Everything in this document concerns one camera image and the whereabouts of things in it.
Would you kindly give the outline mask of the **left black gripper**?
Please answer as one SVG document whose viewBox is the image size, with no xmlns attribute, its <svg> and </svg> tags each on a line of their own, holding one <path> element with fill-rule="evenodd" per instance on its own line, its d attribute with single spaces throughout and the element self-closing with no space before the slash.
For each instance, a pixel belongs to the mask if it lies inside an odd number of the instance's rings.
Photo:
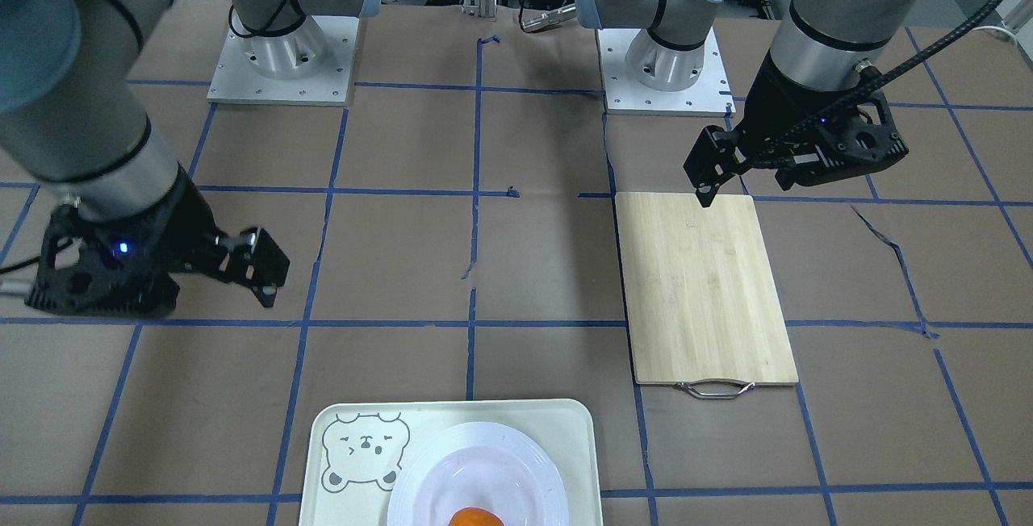
<svg viewBox="0 0 1033 526">
<path fill-rule="evenodd" d="M 881 88 L 906 73 L 868 63 L 859 82 L 840 91 L 805 88 L 766 55 L 734 129 L 707 126 L 684 169 L 695 195 L 711 207 L 721 185 L 750 169 L 774 169 L 781 189 L 818 186 L 887 169 L 908 153 Z"/>
</svg>

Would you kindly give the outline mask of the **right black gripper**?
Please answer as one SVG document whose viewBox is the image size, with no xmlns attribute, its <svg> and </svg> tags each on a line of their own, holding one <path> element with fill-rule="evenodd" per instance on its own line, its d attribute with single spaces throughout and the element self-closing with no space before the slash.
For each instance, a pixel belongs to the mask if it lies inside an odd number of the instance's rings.
<svg viewBox="0 0 1033 526">
<path fill-rule="evenodd" d="M 251 290 L 273 308 L 289 259 L 265 229 L 222 233 L 185 172 L 151 209 L 107 223 L 76 207 L 52 211 L 30 308 L 63 316 L 162 318 L 176 308 L 174 273 L 204 273 Z"/>
</svg>

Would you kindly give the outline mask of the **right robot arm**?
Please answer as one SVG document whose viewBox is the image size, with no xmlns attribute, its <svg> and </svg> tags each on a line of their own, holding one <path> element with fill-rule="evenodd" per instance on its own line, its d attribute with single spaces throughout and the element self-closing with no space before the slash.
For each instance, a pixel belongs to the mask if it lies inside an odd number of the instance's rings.
<svg viewBox="0 0 1033 526">
<path fill-rule="evenodd" d="M 272 307 L 289 269 L 265 229 L 230 235 L 162 140 L 127 74 L 174 0 L 2 0 L 2 147 L 59 199 L 30 281 L 2 281 L 63 316 L 159 318 L 174 273 L 202 273 Z M 232 0 L 209 99 L 346 103 L 362 16 L 381 0 Z"/>
</svg>

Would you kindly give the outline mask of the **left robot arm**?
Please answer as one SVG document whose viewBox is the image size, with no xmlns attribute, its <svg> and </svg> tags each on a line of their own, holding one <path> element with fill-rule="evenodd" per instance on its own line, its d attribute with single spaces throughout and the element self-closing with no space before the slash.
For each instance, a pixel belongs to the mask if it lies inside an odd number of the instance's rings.
<svg viewBox="0 0 1033 526">
<path fill-rule="evenodd" d="M 675 91 L 660 78 L 671 61 L 697 63 L 725 0 L 575 0 L 580 25 L 639 30 L 632 71 L 643 85 Z M 1002 0 L 988 0 L 940 40 L 888 73 L 875 66 L 916 0 L 791 0 L 734 129 L 708 126 L 684 162 L 705 207 L 738 174 L 772 169 L 783 190 L 887 169 L 908 154 L 883 88 L 981 25 Z"/>
</svg>

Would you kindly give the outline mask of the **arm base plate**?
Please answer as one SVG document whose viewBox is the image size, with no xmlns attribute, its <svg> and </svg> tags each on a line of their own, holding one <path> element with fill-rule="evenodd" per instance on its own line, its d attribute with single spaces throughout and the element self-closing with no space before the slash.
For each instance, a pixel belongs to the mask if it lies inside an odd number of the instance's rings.
<svg viewBox="0 0 1033 526">
<path fill-rule="evenodd" d="M 232 16 L 211 75 L 213 103 L 265 106 L 347 106 L 362 21 L 354 16 L 308 16 L 294 32 L 244 37 Z"/>
<path fill-rule="evenodd" d="M 657 44 L 643 29 L 596 33 L 599 66 L 611 115 L 697 115 L 735 113 L 717 37 L 709 30 L 705 44 L 675 51 Z"/>
</svg>

